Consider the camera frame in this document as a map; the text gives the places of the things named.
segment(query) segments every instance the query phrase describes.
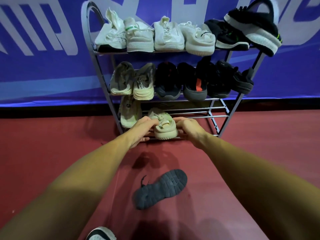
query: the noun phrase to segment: forearm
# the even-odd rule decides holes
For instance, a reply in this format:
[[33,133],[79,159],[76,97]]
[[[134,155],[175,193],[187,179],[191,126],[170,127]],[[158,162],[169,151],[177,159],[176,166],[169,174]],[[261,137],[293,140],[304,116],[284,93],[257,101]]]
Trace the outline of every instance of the forearm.
[[130,147],[120,136],[85,155],[14,217],[1,239],[77,239]]
[[203,150],[270,239],[319,235],[320,190],[266,160],[206,134]]

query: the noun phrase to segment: blue banner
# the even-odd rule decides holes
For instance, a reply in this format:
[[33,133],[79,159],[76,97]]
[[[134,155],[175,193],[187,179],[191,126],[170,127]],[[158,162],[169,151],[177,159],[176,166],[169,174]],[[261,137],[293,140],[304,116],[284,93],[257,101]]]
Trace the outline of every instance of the blue banner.
[[[106,103],[81,26],[81,5],[87,0],[0,0],[0,106],[55,106]],[[222,20],[235,7],[253,0],[89,0],[104,15],[107,8],[121,19],[148,24],[162,16],[177,23]],[[320,0],[278,0],[283,45],[265,57],[246,98],[320,97]],[[90,15],[91,32],[100,27]],[[224,58],[216,51],[213,61]],[[252,66],[258,51],[233,52],[230,63],[241,71]],[[110,58],[99,57],[107,79]],[[134,68],[168,60],[195,65],[201,57],[179,54],[117,55]]]

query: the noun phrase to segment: shoe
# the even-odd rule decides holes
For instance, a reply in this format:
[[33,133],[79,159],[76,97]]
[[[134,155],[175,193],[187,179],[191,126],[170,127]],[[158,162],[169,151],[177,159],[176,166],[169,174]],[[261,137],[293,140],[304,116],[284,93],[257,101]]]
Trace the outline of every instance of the shoe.
[[184,50],[184,37],[176,22],[169,22],[170,18],[163,16],[154,22],[154,49],[156,51]]
[[178,64],[178,73],[183,81],[183,96],[193,102],[203,101],[207,97],[204,77],[196,76],[196,68],[185,62]]
[[135,71],[131,63],[123,61],[115,68],[110,80],[111,95],[130,95],[134,86]]
[[252,68],[241,73],[237,66],[233,67],[223,60],[219,60],[216,66],[224,78],[224,83],[232,90],[243,94],[251,92],[254,87],[254,82],[251,80],[254,73]]
[[242,32],[231,28],[224,21],[211,19],[205,21],[202,29],[210,31],[216,36],[216,48],[230,51],[247,51],[249,43]]
[[85,240],[117,240],[111,230],[104,226],[94,228]]
[[122,96],[119,111],[120,123],[124,128],[133,127],[142,118],[141,103],[133,96]]
[[196,56],[210,56],[214,53],[215,36],[208,30],[197,28],[190,21],[179,24],[179,28],[186,40],[186,51]]
[[108,24],[104,24],[94,43],[98,52],[125,52],[126,32],[123,20],[110,8],[106,11]]
[[159,201],[178,195],[187,185],[188,177],[181,169],[170,170],[163,174],[154,184],[143,185],[134,193],[137,210],[145,210]]
[[135,100],[153,99],[155,93],[153,88],[155,73],[156,66],[153,63],[147,63],[137,71],[136,81],[133,86],[133,97]]
[[170,114],[166,113],[162,109],[152,108],[148,112],[148,117],[150,119],[158,119],[159,125],[154,128],[154,136],[158,140],[169,140],[177,137],[178,130],[176,128],[176,123]]
[[[260,4],[265,4],[269,13],[255,12]],[[240,30],[255,47],[267,56],[274,56],[282,45],[278,32],[279,7],[276,0],[254,0],[248,7],[235,8],[224,16],[232,27]]]
[[181,93],[181,81],[178,70],[171,62],[162,62],[155,71],[155,87],[157,96],[162,100],[176,100]]
[[136,22],[129,17],[124,20],[127,39],[127,52],[153,52],[154,51],[154,29],[143,22]]
[[223,74],[211,62],[211,56],[205,56],[198,62],[196,73],[206,81],[208,95],[212,98],[225,99],[230,95],[230,87],[224,84]]

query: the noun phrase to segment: metal shoe rack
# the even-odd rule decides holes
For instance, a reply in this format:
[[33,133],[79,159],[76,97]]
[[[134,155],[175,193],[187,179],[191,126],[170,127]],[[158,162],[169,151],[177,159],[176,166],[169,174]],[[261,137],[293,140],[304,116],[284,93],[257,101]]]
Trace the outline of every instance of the metal shoe rack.
[[[119,52],[119,53],[99,53],[95,50],[95,45],[94,42],[91,39],[91,35],[90,35],[90,26],[89,26],[89,14],[90,11],[93,11],[95,13],[95,15],[98,18],[99,23],[101,24],[101,27],[104,25],[105,21],[103,19],[103,16],[100,12],[100,10],[98,9],[98,7],[96,6],[96,4],[92,1],[85,1],[82,4],[81,7],[81,23],[82,23],[82,31],[83,31],[83,36],[86,42],[86,45],[88,47],[89,50],[89,54],[90,57],[92,59],[94,68],[97,72],[97,76],[99,79],[99,82],[101,84],[102,90],[104,92],[104,95],[106,97],[107,103],[110,107],[110,110],[112,112],[112,115],[115,119],[117,128],[119,130],[119,132],[122,134],[124,132],[124,129],[121,127],[120,124],[120,114],[117,111],[117,109],[114,106],[114,103],[111,99],[111,94],[110,94],[110,87],[109,84],[106,83],[106,80],[102,74],[102,69],[101,69],[101,65],[99,63],[98,60],[98,56],[100,55],[109,55],[111,57],[111,61],[112,61],[112,65],[113,68],[115,69],[117,64],[116,61],[114,59],[114,55],[117,54],[127,54],[127,52]],[[232,51],[226,51],[226,56],[225,56],[225,61],[229,62],[232,56]],[[254,64],[252,66],[252,68],[254,69],[254,73],[252,76],[255,76],[260,64],[262,63],[262,60],[264,59],[265,54],[262,52],[259,52],[256,60],[254,61]],[[215,136],[221,136],[222,133],[225,131],[231,117],[233,116],[234,112],[236,111],[239,103],[241,102],[242,98],[243,98],[244,94],[239,93],[234,106],[229,109],[225,102],[223,101],[223,99],[219,99],[219,98],[206,98],[205,101],[211,101],[210,106],[209,107],[202,107],[202,108],[190,108],[190,109],[164,109],[164,111],[166,111],[167,113],[169,113],[170,115],[181,115],[181,116],[185,116],[185,115],[192,115],[191,117],[187,117],[187,118],[208,118],[211,119],[213,124],[214,124],[214,128],[216,130],[216,134],[214,134]],[[161,102],[162,104],[167,103],[167,102],[186,102],[188,100],[169,100],[169,101],[141,101],[141,102]],[[214,102],[215,101],[220,101],[222,106],[214,106]],[[225,111],[225,115],[214,115],[213,112],[215,109],[223,109]],[[148,111],[142,111],[143,115],[146,115],[146,113],[148,113]],[[221,128],[218,127],[217,122],[215,121],[215,118],[217,117],[225,117],[225,120],[221,126]]]

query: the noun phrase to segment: beige sneaker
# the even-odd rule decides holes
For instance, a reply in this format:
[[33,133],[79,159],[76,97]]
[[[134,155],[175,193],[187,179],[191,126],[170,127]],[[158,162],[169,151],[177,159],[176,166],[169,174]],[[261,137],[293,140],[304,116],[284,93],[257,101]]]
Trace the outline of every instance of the beige sneaker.
[[148,117],[159,120],[159,125],[154,128],[154,136],[158,140],[168,140],[177,137],[178,130],[176,128],[176,123],[170,114],[162,109],[152,108],[148,112]]
[[120,110],[120,123],[124,128],[131,128],[142,118],[140,101],[136,101],[133,96],[122,96]]

